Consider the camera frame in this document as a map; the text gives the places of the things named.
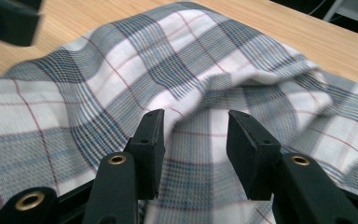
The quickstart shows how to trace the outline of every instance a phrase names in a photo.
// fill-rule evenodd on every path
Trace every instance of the brass ring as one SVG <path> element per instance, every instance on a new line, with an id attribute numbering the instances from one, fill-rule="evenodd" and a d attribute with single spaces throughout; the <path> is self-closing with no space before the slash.
<path id="1" fill-rule="evenodd" d="M 121 163 L 123 163 L 124 161 L 126 161 L 126 157 L 125 156 L 114 156 L 112 158 L 109 159 L 109 163 L 112 165 L 119 165 Z"/>
<path id="2" fill-rule="evenodd" d="M 297 165 L 310 165 L 310 161 L 301 156 L 292 156 L 291 159 Z"/>
<path id="3" fill-rule="evenodd" d="M 45 199 L 45 194 L 40 191 L 34 191 L 22 196 L 16 203 L 16 209 L 19 211 L 26 211 L 31 208 L 37 207 Z"/>

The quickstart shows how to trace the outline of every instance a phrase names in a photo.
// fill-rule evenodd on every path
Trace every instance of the wooden table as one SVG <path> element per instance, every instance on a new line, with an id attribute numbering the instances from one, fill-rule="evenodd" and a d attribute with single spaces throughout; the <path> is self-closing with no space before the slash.
<path id="1" fill-rule="evenodd" d="M 0 42 L 0 76 L 11 65 L 42 57 L 59 45 L 110 21 L 173 0 L 44 0 L 43 20 L 32 47 Z M 269 0 L 197 0 L 299 50 L 322 69 L 358 82 L 358 34 Z"/>

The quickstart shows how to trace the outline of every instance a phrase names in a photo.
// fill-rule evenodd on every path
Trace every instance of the checkered fabric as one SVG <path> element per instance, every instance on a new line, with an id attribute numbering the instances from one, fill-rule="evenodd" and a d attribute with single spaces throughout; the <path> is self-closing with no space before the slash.
<path id="1" fill-rule="evenodd" d="M 193 3 L 108 23 L 0 77 L 0 207 L 36 186 L 95 177 L 144 113 L 165 110 L 158 200 L 145 223 L 274 223 L 227 159 L 228 110 L 253 115 L 282 152 L 316 159 L 358 195 L 358 84 Z"/>

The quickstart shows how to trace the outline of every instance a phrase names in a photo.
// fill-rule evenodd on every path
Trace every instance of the black object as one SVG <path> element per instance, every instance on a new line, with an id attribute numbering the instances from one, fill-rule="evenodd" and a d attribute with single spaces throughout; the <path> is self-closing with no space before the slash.
<path id="1" fill-rule="evenodd" d="M 31 46 L 42 0 L 0 0 L 0 40 Z"/>
<path id="2" fill-rule="evenodd" d="M 94 180 L 60 198 L 49 188 L 16 194 L 0 210 L 0 224 L 138 223 L 138 199 L 158 196 L 163 120 L 161 109 L 146 113 L 124 152 L 103 157 Z M 27 209 L 14 206 L 19 202 Z"/>
<path id="3" fill-rule="evenodd" d="M 229 111 L 227 155 L 250 200 L 268 201 L 280 223 L 358 224 L 358 211 L 319 164 L 280 153 L 279 142 L 250 115 Z"/>

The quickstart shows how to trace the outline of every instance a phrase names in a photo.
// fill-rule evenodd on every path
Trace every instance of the dark background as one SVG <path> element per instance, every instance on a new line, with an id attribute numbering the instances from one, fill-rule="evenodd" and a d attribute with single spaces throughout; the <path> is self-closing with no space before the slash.
<path id="1" fill-rule="evenodd" d="M 309 14 L 317 6 L 319 6 L 323 0 L 271 0 L 272 2 L 279 3 L 286 7 L 290 7 L 294 10 Z M 328 9 L 333 5 L 335 0 L 326 0 L 316 11 L 312 13 L 312 17 L 323 19 Z M 354 31 L 358 33 L 358 21 L 346 18 L 344 16 L 336 14 L 331 23 L 338 25 L 342 28 Z"/>

